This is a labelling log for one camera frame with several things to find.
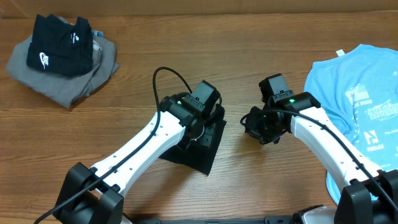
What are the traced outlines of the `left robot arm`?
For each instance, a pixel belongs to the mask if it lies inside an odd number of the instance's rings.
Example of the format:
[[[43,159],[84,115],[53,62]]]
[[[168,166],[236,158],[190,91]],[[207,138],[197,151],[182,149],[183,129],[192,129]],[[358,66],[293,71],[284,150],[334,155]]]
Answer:
[[[61,223],[130,223],[124,198],[158,158],[210,173],[225,121],[219,91],[202,81],[192,93],[166,96],[150,122],[109,157],[67,173],[53,213]]]

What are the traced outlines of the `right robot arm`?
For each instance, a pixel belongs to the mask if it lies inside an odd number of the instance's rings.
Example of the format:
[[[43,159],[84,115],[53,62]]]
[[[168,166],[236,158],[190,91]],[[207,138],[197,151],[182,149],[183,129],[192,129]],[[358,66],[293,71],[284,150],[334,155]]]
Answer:
[[[263,108],[252,107],[240,123],[260,144],[277,144],[285,133],[301,140],[332,176],[337,207],[316,205],[287,223],[397,223],[397,171],[386,172],[358,151],[330,121],[309,92],[295,94],[282,74],[259,82]]]

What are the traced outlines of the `black t-shirt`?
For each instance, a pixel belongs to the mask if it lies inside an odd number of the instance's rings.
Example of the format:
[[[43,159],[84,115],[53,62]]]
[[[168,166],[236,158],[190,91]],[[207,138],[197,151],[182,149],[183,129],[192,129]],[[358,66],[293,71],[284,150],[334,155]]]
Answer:
[[[183,164],[205,175],[209,175],[217,150],[215,151],[181,151],[178,144],[165,151],[160,158],[176,164]]]

